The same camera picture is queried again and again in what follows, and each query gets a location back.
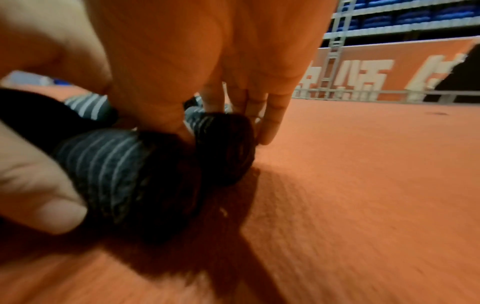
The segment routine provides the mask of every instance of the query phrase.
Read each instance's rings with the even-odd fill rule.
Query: orange table
[[[11,224],[0,244],[2,304],[479,303],[480,108],[292,100],[162,246]]]

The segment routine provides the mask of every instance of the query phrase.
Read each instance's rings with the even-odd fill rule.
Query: skin
[[[0,0],[0,78],[23,70],[99,94],[141,128],[192,136],[182,102],[200,92],[269,144],[330,22],[336,1]],[[52,234],[85,203],[61,169],[0,124],[0,215]]]

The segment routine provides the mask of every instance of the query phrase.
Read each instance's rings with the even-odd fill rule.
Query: shelf
[[[398,26],[371,28],[352,30],[336,33],[325,33],[323,39],[330,39],[332,37],[360,37],[360,36],[372,36],[382,34],[395,34],[395,33],[407,33],[411,31],[425,31],[425,30],[438,30],[447,28],[461,28],[480,25],[480,17],[442,20],[442,21],[430,21],[423,23],[414,23]]]
[[[465,0],[415,0],[412,2],[406,2],[406,3],[397,3],[397,4],[391,4],[391,5],[381,6],[381,7],[354,10],[351,13],[349,12],[335,13],[333,14],[332,18],[334,19],[337,16],[344,17],[344,16],[347,16],[348,14],[351,14],[352,16],[361,16],[361,15],[368,15],[368,14],[429,7],[429,6],[435,6],[440,4],[450,4],[450,3],[463,2],[463,1]]]

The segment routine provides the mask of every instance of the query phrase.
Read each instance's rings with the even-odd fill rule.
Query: hand
[[[0,40],[0,78],[23,70],[100,94],[110,89],[107,58],[81,2],[2,0]],[[87,208],[62,169],[1,121],[0,143],[0,215],[52,234],[77,227]]]
[[[182,102],[200,91],[207,111],[254,122],[258,141],[276,135],[292,93],[331,20],[334,0],[87,0],[92,24],[125,100],[148,128],[178,134]]]

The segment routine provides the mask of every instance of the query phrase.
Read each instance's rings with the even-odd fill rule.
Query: orange sign
[[[376,94],[369,91],[429,90],[478,42],[477,38],[445,39],[343,47],[332,89],[343,100],[418,100],[418,94]],[[298,89],[317,88],[328,49],[319,49]],[[342,90],[358,90],[347,93]],[[302,98],[307,92],[296,92]]]

